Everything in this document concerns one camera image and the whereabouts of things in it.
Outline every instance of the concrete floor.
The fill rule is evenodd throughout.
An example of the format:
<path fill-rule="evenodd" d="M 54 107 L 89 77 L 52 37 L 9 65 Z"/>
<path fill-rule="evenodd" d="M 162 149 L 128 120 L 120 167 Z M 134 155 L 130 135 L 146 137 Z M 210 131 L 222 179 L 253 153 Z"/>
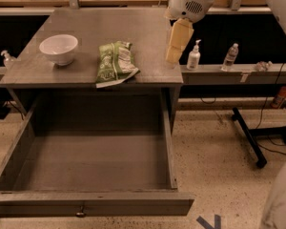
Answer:
<path fill-rule="evenodd" d="M 248 101 L 233 103 L 249 128 L 260 119 L 259 104 L 250 108 Z M 238 123 L 231 120 L 231 103 L 214 105 L 191 99 L 180 100 L 173 132 L 175 169 L 179 191 L 191 192 L 194 205 L 187 217 L 110 217 L 110 218 L 29 218 L 0 219 L 0 229 L 10 228 L 215 228 L 215 215 L 220 216 L 217 229 L 258 228 L 263 206 L 272 183 L 286 156 L 263 151 L 268 164 L 255 166 L 256 158 Z M 13 110 L 0 120 L 0 157 L 15 137 L 21 117 Z M 263 111 L 260 127 L 286 125 L 286 110 Z M 273 142 L 281 143 L 279 138 Z M 286 153 L 268 138 L 260 144 Z M 205 219 L 212 227 L 203 227 Z"/>

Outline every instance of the snack bag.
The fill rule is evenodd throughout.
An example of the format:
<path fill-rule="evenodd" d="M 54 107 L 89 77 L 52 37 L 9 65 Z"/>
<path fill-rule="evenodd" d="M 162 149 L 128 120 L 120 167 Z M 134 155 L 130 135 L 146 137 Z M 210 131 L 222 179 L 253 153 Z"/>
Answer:
<path fill-rule="evenodd" d="M 117 41 L 99 47 L 100 64 L 96 78 L 96 88 L 117 85 L 140 73 L 133 63 L 130 42 Z"/>

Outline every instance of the gray tabletop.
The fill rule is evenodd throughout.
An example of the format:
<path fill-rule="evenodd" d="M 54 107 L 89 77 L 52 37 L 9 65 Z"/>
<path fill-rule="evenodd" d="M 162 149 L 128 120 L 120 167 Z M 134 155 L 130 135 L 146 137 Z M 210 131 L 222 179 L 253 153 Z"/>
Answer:
<path fill-rule="evenodd" d="M 21 52 L 1 84 L 12 88 L 94 85 L 99 46 L 115 41 L 133 43 L 135 66 L 141 71 L 134 83 L 181 84 L 179 66 L 165 61 L 170 22 L 165 8 L 57 9 Z M 79 40 L 74 61 L 53 65 L 39 51 L 46 38 L 67 33 Z"/>

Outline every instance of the soap dispenser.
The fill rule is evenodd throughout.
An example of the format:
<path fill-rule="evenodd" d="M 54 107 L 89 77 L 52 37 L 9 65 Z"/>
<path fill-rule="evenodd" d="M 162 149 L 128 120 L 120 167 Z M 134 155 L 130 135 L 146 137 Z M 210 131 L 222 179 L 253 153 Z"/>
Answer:
<path fill-rule="evenodd" d="M 196 70 L 198 68 L 198 63 L 200 59 L 200 52 L 199 52 L 199 42 L 201 40 L 196 40 L 196 45 L 194 45 L 193 50 L 189 53 L 187 68 L 189 70 Z"/>
<path fill-rule="evenodd" d="M 13 64 L 13 61 L 16 61 L 16 58 L 11 56 L 6 50 L 1 51 L 1 56 L 4 56 L 3 63 L 7 69 L 10 68 L 10 66 Z"/>

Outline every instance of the clear bottle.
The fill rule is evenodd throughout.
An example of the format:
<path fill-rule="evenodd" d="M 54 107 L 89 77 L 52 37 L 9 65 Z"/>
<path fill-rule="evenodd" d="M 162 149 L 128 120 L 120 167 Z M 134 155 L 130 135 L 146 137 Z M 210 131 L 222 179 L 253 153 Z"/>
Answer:
<path fill-rule="evenodd" d="M 187 68 L 189 70 L 196 70 L 198 68 L 199 59 L 200 59 L 200 52 L 199 52 L 199 42 L 201 40 L 196 40 L 196 45 L 194 46 L 193 50 L 189 53 Z"/>
<path fill-rule="evenodd" d="M 3 64 L 7 69 L 10 69 L 11 65 L 13 64 L 13 61 L 16 61 L 16 58 L 11 56 L 8 51 L 3 50 L 1 51 L 1 56 L 4 57 Z"/>
<path fill-rule="evenodd" d="M 238 55 L 238 44 L 234 43 L 227 52 L 221 70 L 227 72 L 234 65 L 237 55 Z"/>

